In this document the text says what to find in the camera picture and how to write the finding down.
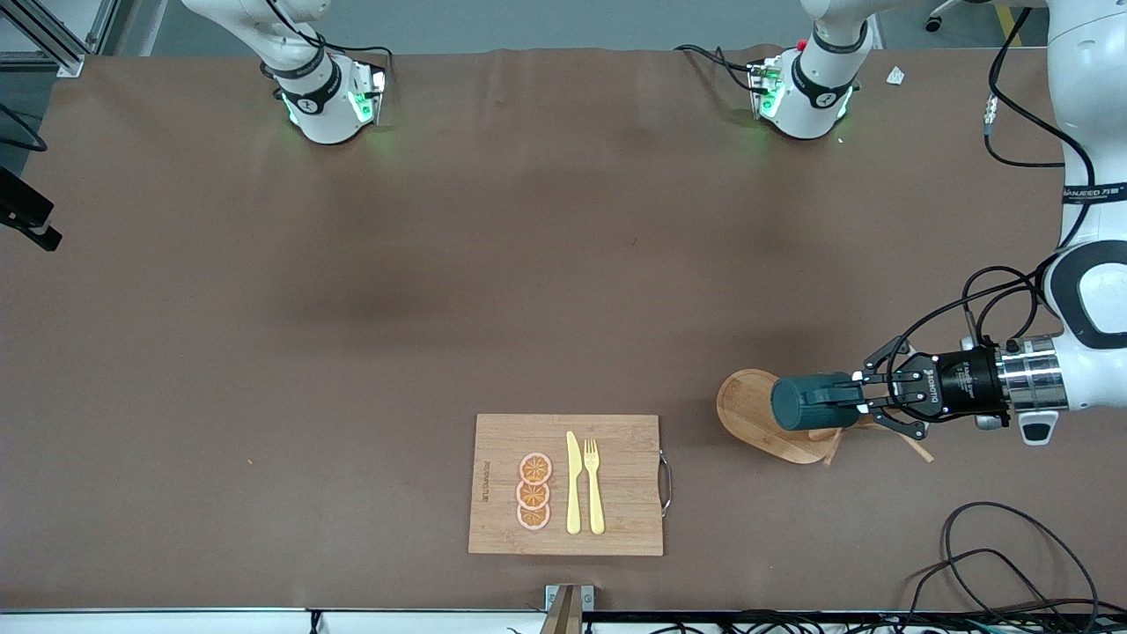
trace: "black band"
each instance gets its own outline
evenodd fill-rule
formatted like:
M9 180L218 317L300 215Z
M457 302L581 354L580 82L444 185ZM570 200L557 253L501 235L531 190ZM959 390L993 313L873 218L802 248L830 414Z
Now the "black band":
M285 95L287 101L302 113L321 114L325 110L325 104L329 102L329 99L340 89L340 66L336 62L332 62L332 74L329 75L329 80L325 82L325 86L304 95L289 90L283 90L282 93Z
M798 91L806 95L810 99L810 107L817 109L826 109L834 107L834 104L838 99L849 92L851 86L853 86L853 80L851 79L848 83L838 86L836 88L827 88L820 83L814 82L806 73L802 72L802 64L799 62L802 60L802 54L799 53L795 57L795 63L791 65L790 74L795 79L795 87Z
M317 54L313 55L313 59L309 60L300 68L295 68L293 70L278 70L276 68L266 66L266 69L270 71L270 74L274 75L275 79L301 79L302 77L305 77L317 70L317 66L321 65L321 60L323 59L325 46L318 46Z
M1080 343L1095 350L1119 350L1127 348L1127 333L1104 333L1097 329L1080 296L1084 273L1101 264L1127 265L1127 241L1100 240L1076 247L1061 258L1049 283L1061 319Z
M1064 204L1100 204L1127 200L1127 182L1111 185L1065 185L1061 202Z
M864 36L869 34L869 20L861 23L861 37L858 37L857 42L850 44L849 46L838 46L836 44L831 44L818 35L818 29L815 28L814 33L810 34L810 38L814 43L818 45L818 48L827 53L835 53L837 55L844 55L848 53L857 53L861 50L861 45L864 44Z

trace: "table surface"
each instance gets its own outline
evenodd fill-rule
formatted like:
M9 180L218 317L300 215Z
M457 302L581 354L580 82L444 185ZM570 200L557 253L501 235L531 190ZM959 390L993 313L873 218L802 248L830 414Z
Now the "table surface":
M2 238L0 602L520 608L584 582L602 608L887 609L979 499L1127 600L1119 412L1067 416L1046 449L937 427L931 465L857 432L829 468L717 420L731 373L857 368L973 270L1051 248L1059 172L982 148L991 55L873 53L809 142L681 53L407 56L385 125L338 146L247 59L90 59L26 171L62 247ZM1004 74L1047 111L1042 51ZM1061 152L1009 111L996 144ZM478 413L659 416L666 555L468 554ZM1020 523L975 512L956 547L983 545L1084 593ZM971 607L949 580L923 605Z

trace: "cutting board handle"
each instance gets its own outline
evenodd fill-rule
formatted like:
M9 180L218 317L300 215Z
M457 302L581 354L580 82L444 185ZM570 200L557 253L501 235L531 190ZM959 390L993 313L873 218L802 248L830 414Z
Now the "cutting board handle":
M665 455L664 449L657 450L657 459L662 462L662 467L665 472L665 502L662 503L662 518L669 512L669 504L673 503L673 467L669 466L669 458ZM662 495L662 481L658 479L657 482L657 494Z

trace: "toy orange slice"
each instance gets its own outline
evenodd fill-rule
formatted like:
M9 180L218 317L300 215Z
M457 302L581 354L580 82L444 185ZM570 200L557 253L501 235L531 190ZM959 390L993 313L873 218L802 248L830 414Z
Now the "toy orange slice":
M535 452L521 461L521 480L527 484L544 484L552 475L552 462L548 456Z
M527 509L530 511L535 511L538 509L543 509L548 504L548 498L551 495L551 491L548 490L547 484L529 484L526 482L521 482L516 485L516 503L521 506L522 509Z
M551 507L548 506L534 511L522 509L520 507L516 509L516 521L521 523L521 526L527 528L529 530L540 530L541 528L548 526L548 520L551 519Z

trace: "wooden stick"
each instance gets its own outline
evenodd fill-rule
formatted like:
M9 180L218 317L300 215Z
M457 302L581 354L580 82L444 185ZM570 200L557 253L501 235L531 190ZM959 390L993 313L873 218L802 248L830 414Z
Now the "wooden stick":
M560 586L540 634L579 634L583 626L583 599L578 586Z
M896 436L903 438L904 443L907 443L908 447L911 447L912 449L915 449L915 453L919 454L920 457L923 458L925 462L928 462L928 463L934 463L935 462L935 457L931 455L931 452L928 452L926 449L924 449L923 445L920 445L920 441L915 440L914 438L908 438L908 437L906 437L906 436L904 436L902 434L898 434Z
M834 462L834 456L837 455L837 448L842 446L842 438L844 437L845 430L837 429L834 432L833 445L829 446L829 453L826 454L825 461L822 462L823 465L829 466Z

